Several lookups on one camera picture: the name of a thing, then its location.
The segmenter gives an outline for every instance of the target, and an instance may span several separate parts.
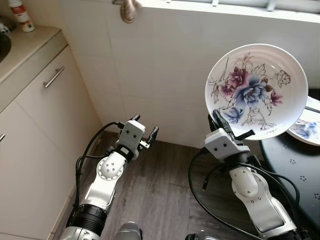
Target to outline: kitchen counter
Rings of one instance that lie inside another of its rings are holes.
[[[0,62],[0,113],[68,45],[56,27],[17,28],[9,38],[11,50]]]

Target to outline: flower painting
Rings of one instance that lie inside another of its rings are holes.
[[[229,123],[259,125],[260,130],[265,131],[276,126],[267,122],[265,115],[270,116],[274,108],[283,104],[280,89],[290,84],[291,77],[284,70],[270,75],[266,64],[255,65],[254,59],[255,56],[248,52],[235,59],[232,65],[228,58],[220,78],[213,79],[211,76],[208,84],[212,86],[211,97],[214,104],[221,98],[226,100],[226,105],[219,110]]]

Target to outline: sink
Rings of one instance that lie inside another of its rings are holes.
[[[5,59],[11,49],[11,41],[5,35],[0,35],[0,63]]]

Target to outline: wooden floor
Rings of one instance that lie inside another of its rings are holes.
[[[95,151],[105,152],[117,136],[105,133]],[[196,202],[188,184],[188,167],[197,148],[156,141],[125,169],[117,183],[116,198],[102,232],[102,240],[112,240],[123,223],[136,222],[145,240],[184,240],[187,234],[205,230],[220,240],[248,240],[210,217]],[[81,197],[96,176],[97,160],[90,160],[81,180]],[[256,233],[243,204],[233,194],[228,173],[219,171],[210,178],[207,190],[202,184],[218,162],[210,156],[199,159],[193,171],[197,194],[217,215],[229,223]],[[71,206],[54,239],[59,239]]]

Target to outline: windowsill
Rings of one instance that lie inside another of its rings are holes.
[[[306,12],[295,12],[288,10],[266,11],[265,8],[237,6],[219,4],[212,6],[211,3],[189,2],[189,1],[171,1],[167,3],[165,0],[140,0],[144,8],[158,8],[171,10],[197,11],[219,14],[233,14],[244,16],[256,16],[273,19],[285,19],[320,24],[320,15]]]

